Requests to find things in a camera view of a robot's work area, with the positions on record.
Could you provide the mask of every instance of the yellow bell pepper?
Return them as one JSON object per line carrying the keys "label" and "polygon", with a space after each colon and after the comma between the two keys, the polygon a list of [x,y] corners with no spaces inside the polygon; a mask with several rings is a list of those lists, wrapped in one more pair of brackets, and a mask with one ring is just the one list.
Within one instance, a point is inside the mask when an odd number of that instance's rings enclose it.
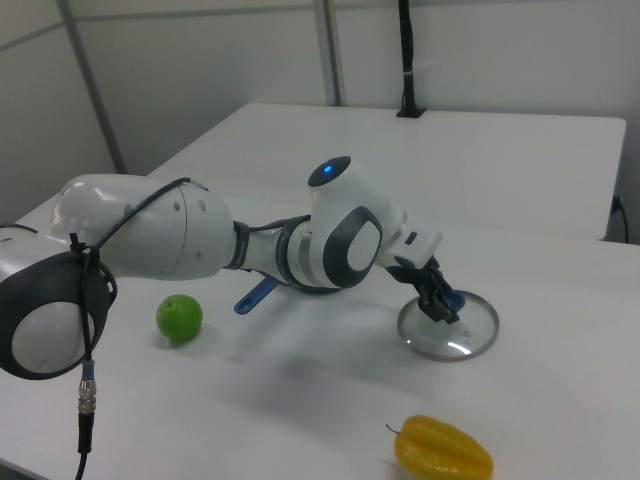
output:
{"label": "yellow bell pepper", "polygon": [[432,480],[486,480],[493,473],[493,459],[478,442],[424,415],[404,422],[394,450],[403,467]]}

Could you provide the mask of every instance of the white table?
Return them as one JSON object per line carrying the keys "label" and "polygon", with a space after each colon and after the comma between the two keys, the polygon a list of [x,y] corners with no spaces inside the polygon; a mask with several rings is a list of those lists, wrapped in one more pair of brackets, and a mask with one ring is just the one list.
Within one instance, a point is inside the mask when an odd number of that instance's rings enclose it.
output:
{"label": "white table", "polygon": [[306,179],[351,155],[433,222],[604,238],[625,122],[616,118],[247,105],[157,174],[213,177],[223,194],[308,204]]}
{"label": "white table", "polygon": [[[213,166],[232,155],[218,133],[242,127],[230,120],[154,176],[186,174],[220,187],[234,218],[250,224],[306,211],[308,203],[282,191],[256,202],[271,177],[243,179]],[[204,155],[210,135],[218,143]],[[297,166],[300,153],[287,157],[292,191],[309,174]],[[225,168],[267,175],[258,158]],[[255,178],[263,183],[241,190]],[[42,227],[48,214],[43,206],[24,221]],[[406,348],[396,317],[414,293],[379,269],[331,297],[278,287],[244,317],[233,305],[256,274],[120,280],[95,352],[98,410],[86,478],[408,479],[384,424],[399,427],[415,413],[476,437],[494,457],[495,480],[637,478],[640,248],[440,226],[446,278],[500,315],[496,343],[467,362],[430,362]],[[154,320],[177,292],[205,311],[200,335],[179,348]],[[74,373],[28,382],[0,372],[0,457],[72,477]]]}

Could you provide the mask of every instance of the blue handle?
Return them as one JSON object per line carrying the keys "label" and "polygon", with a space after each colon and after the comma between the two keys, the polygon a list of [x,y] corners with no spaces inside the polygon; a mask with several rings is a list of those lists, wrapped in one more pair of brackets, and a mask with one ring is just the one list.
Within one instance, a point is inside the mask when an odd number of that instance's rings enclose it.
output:
{"label": "blue handle", "polygon": [[273,280],[265,278],[258,285],[253,287],[249,293],[242,297],[238,303],[236,303],[233,307],[233,311],[238,315],[246,315],[253,310],[257,304],[264,300],[264,297],[269,295],[277,285],[278,284]]}

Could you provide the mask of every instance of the green apple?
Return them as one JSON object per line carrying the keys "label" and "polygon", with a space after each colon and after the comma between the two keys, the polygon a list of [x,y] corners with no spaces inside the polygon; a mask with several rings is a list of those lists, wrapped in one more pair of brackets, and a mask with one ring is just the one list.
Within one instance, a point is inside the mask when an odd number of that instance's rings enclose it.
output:
{"label": "green apple", "polygon": [[158,307],[156,323],[165,337],[177,341],[188,340],[200,330],[202,308],[189,295],[171,295]]}

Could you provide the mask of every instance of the robotic arm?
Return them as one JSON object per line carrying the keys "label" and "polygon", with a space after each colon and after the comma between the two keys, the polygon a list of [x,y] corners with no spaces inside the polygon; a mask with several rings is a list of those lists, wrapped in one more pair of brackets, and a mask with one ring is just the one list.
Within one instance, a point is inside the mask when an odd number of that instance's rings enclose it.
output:
{"label": "robotic arm", "polygon": [[[434,321],[458,318],[433,258],[441,232],[393,203],[349,157],[313,171],[310,215],[259,228],[234,222],[224,202],[194,181],[140,208],[163,185],[146,177],[78,177],[62,189],[47,232],[0,230],[0,367],[30,379],[75,367],[83,354],[81,295],[93,347],[115,300],[114,277],[122,276],[184,280],[222,268],[255,270],[303,291],[326,292],[357,285],[375,263],[413,284]],[[116,233],[113,226],[134,209],[136,216]],[[102,244],[99,260],[94,255],[83,273],[79,252]]]}

